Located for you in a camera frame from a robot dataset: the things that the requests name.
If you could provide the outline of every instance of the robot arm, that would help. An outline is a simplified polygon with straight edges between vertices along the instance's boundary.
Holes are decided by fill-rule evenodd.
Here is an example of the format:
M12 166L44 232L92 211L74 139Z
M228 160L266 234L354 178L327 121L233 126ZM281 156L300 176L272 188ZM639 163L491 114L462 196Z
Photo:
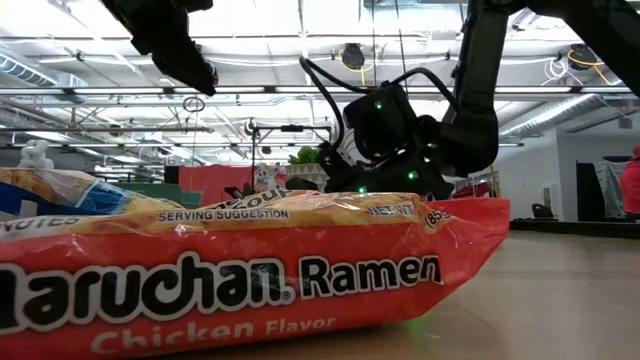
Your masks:
M215 93L215 71L188 35L188 13L210 8L212 0L102 1L131 32L138 51L153 54L162 72L205 94ZM525 7L563 18L640 95L640 72L636 70L640 17L626 1L469 0L453 94L427 69L419 71L451 103L441 122L413 113L399 79L380 88L358 88L301 59L303 69L332 106L340 128L335 143L320 146L319 163L330 178L326 190L433 193L446 198L451 185L442 174L466 176L489 166L498 154L494 93L508 18ZM313 71L364 94L345 108L344 121ZM340 154L345 126L354 129L356 145L370 164L350 164Z

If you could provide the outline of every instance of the green plant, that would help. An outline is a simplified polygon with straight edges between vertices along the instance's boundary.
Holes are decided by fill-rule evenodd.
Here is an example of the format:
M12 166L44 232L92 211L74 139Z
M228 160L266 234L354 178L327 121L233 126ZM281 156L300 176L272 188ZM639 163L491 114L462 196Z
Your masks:
M289 155L289 164L291 165L303 165L303 164L317 164L316 157L318 156L318 150L310 146L303 146L298 151L298 156Z

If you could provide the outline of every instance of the concrete floor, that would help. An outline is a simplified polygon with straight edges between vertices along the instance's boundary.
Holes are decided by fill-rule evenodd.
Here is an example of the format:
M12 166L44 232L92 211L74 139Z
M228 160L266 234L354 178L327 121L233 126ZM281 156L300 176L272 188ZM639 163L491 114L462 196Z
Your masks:
M513 233L414 321L172 358L640 359L640 241Z

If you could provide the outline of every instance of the person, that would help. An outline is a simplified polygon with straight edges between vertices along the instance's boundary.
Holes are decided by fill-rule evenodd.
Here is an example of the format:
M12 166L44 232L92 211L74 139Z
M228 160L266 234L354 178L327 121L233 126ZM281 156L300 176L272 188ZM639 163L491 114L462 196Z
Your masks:
M624 212L630 220L640 221L640 145L633 148L633 159L620 176Z

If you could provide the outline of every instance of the orange plastic packaging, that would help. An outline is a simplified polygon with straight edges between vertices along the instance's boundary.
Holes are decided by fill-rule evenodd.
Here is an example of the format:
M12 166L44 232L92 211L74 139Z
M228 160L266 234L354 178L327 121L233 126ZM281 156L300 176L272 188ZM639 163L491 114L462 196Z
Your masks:
M506 200L274 190L3 223L0 353L126 358L412 319L476 274L508 220Z

